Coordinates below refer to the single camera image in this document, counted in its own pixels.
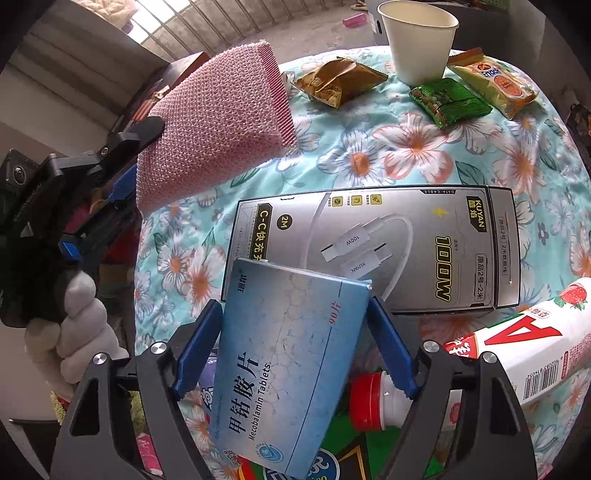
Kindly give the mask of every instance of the blue gripper pad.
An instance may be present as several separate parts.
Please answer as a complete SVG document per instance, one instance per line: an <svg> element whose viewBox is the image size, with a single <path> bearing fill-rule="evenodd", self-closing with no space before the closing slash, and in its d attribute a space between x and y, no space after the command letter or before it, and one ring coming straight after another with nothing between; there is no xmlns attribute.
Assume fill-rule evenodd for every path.
<svg viewBox="0 0 591 480"><path fill-rule="evenodd" d="M222 331L223 310L219 302L209 300L205 308L199 314L195 323L186 323L177 328L169 341L173 352L176 350L176 340L184 343L183 338L186 331L194 330L191 338L177 358L177 375L173 385L173 391L177 400L181 400L185 394L195 388L205 363L216 343L217 336Z"/></svg>
<svg viewBox="0 0 591 480"><path fill-rule="evenodd" d="M135 181L137 177L138 166L132 166L126 171L119 180L113 185L113 191L109 195L109 200L115 202L117 200L125 200L132 195L135 195Z"/></svg>
<svg viewBox="0 0 591 480"><path fill-rule="evenodd" d="M413 358L392 325L390 315L376 297L369 301L367 321L394 386L408 398L415 399L419 387L414 381Z"/></svg>

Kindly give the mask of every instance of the green package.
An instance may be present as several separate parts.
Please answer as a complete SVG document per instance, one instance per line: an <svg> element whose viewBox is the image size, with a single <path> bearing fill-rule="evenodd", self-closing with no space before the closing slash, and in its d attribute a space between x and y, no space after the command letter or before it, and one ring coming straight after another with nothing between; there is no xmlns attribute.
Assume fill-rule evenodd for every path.
<svg viewBox="0 0 591 480"><path fill-rule="evenodd" d="M488 103L449 77L419 85L410 91L410 96L431 115L439 128L492 111Z"/></svg>
<svg viewBox="0 0 591 480"><path fill-rule="evenodd" d="M359 433L353 429L348 414L335 415L306 480L373 480L390 457L399 435L400 429L395 427ZM254 462L241 461L240 480L291 480ZM425 477L441 471L441 464L431 457Z"/></svg>

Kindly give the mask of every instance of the metal screw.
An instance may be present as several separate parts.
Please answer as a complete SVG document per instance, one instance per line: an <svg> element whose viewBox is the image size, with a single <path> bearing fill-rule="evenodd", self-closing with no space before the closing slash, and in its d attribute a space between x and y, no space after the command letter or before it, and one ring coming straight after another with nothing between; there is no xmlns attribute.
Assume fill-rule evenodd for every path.
<svg viewBox="0 0 591 480"><path fill-rule="evenodd" d="M25 171L20 166L14 167L14 170L12 171L12 176L14 177L14 181L20 185L25 183L25 180L27 179Z"/></svg>
<svg viewBox="0 0 591 480"><path fill-rule="evenodd" d="M92 362L95 365L102 365L107 361L107 354L106 353L97 353L95 357L92 359Z"/></svg>
<svg viewBox="0 0 591 480"><path fill-rule="evenodd" d="M423 348L429 353L435 353L439 351L439 344L437 342L433 342L433 340L427 340L423 344Z"/></svg>
<svg viewBox="0 0 591 480"><path fill-rule="evenodd" d="M492 352L484 352L482 358L487 364L494 364L497 360L496 355Z"/></svg>
<svg viewBox="0 0 591 480"><path fill-rule="evenodd" d="M161 353L166 351L166 343L164 342L156 342L150 347L150 352L154 355L160 355Z"/></svg>

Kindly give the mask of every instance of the pink mesh sponge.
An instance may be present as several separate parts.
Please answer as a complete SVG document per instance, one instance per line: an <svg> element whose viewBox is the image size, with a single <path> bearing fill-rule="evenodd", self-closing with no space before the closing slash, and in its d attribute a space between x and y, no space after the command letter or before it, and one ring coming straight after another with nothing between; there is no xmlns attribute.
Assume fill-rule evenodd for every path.
<svg viewBox="0 0 591 480"><path fill-rule="evenodd" d="M296 145L279 67L264 41L212 58L150 115L166 126L138 157L137 204L144 216Z"/></svg>

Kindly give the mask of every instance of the yellow snack package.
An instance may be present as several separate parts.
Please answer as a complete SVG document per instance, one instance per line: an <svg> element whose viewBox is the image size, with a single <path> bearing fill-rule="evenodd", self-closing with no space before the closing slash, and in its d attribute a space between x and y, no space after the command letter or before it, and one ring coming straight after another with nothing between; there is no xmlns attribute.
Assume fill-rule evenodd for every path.
<svg viewBox="0 0 591 480"><path fill-rule="evenodd" d="M295 81L309 97L338 108L388 80L388 75L351 59L337 57Z"/></svg>
<svg viewBox="0 0 591 480"><path fill-rule="evenodd" d="M447 67L509 120L538 95L497 61L484 55L481 48L452 55Z"/></svg>

